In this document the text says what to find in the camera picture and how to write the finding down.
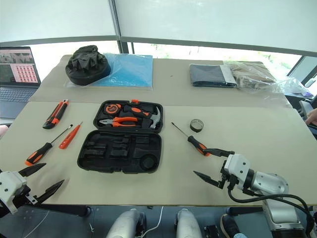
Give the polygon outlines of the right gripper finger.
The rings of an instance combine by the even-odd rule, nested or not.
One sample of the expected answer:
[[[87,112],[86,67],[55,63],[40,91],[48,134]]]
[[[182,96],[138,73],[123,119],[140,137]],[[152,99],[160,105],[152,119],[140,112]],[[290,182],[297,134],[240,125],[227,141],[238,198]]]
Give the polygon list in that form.
[[[210,176],[208,175],[205,175],[201,172],[197,172],[197,171],[193,171],[199,178],[201,178],[203,181],[205,181],[206,183],[208,184],[211,184],[215,187],[218,187],[218,188],[223,188],[224,186],[224,181],[223,180],[220,180],[220,181],[215,181],[213,180]]]
[[[207,148],[207,149],[204,149],[204,152],[207,154],[218,156],[218,157],[228,157],[229,155],[235,154],[234,151],[226,151],[226,150],[216,149],[216,148]]]

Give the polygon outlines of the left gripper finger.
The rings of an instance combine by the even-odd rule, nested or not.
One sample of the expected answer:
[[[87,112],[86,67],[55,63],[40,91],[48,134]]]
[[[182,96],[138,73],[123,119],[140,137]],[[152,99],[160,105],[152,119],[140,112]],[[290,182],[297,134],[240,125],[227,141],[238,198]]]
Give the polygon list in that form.
[[[56,191],[61,187],[61,185],[64,183],[64,181],[65,180],[63,179],[63,180],[53,184],[49,188],[47,188],[44,194],[42,194],[41,196],[37,197],[37,203],[41,204],[44,201],[46,201],[48,198],[53,196],[56,193]]]
[[[34,174],[35,172],[37,172],[38,170],[40,170],[45,165],[46,165],[46,163],[40,163],[40,164],[28,166],[28,167],[20,170],[18,173],[23,177],[28,177],[28,176]]]

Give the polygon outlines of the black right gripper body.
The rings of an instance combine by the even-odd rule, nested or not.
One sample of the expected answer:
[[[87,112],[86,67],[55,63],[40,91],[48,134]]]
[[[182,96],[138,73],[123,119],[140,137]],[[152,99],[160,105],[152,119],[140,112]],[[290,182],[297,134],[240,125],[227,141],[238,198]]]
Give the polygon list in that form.
[[[224,167],[227,160],[223,162],[223,165],[221,167],[220,173],[221,173],[221,180],[218,181],[218,187],[220,189],[224,188],[224,185],[226,182],[228,182],[228,189],[233,190],[234,187],[239,183],[238,178],[235,175],[231,175],[229,172],[226,172]]]

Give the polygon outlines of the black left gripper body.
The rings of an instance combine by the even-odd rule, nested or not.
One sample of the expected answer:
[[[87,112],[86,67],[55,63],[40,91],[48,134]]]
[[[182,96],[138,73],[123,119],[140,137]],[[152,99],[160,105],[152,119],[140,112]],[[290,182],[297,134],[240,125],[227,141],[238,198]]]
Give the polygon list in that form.
[[[41,204],[41,201],[39,200],[39,198],[31,194],[31,188],[27,185],[16,190],[12,196],[13,196],[12,202],[15,208],[19,208],[27,204],[29,205]]]

